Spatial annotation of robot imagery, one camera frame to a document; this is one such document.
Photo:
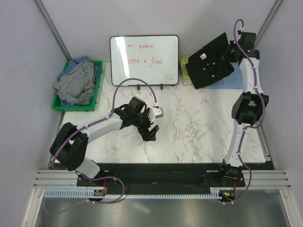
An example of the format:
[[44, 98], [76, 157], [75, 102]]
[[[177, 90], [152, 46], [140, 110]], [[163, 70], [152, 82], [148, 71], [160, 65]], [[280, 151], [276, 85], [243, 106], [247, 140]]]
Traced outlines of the black long sleeve shirt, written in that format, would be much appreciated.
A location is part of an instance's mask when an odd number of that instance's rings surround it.
[[222, 33], [188, 58], [185, 67], [195, 89], [212, 85], [234, 72], [232, 64], [222, 58], [228, 47], [227, 34]]

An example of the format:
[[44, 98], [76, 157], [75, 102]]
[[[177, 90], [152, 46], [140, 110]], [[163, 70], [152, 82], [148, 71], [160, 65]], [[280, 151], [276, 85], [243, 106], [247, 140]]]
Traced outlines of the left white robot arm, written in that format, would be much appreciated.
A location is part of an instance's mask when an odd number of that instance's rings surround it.
[[129, 126], [137, 128], [143, 141], [155, 141], [159, 126], [150, 127], [163, 115], [164, 111], [157, 103], [148, 108], [143, 100], [133, 97], [128, 104], [94, 122], [78, 126], [70, 122], [64, 124], [50, 147], [50, 154], [68, 171], [85, 175], [93, 186], [99, 186], [104, 175], [98, 164], [86, 157], [87, 146], [110, 132]]

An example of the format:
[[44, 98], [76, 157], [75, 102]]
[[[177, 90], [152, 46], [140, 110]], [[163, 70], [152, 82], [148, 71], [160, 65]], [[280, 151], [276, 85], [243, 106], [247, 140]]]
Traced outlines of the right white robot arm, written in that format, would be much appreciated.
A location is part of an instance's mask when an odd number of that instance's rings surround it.
[[264, 121], [264, 111], [269, 103], [269, 96], [263, 93], [259, 79], [259, 50], [255, 49], [255, 33], [238, 31], [238, 40], [230, 41], [223, 58], [239, 65], [242, 74], [243, 91], [232, 107], [234, 127], [228, 152], [220, 165], [217, 181], [228, 186], [234, 179], [241, 177], [247, 137], [251, 129], [260, 127]]

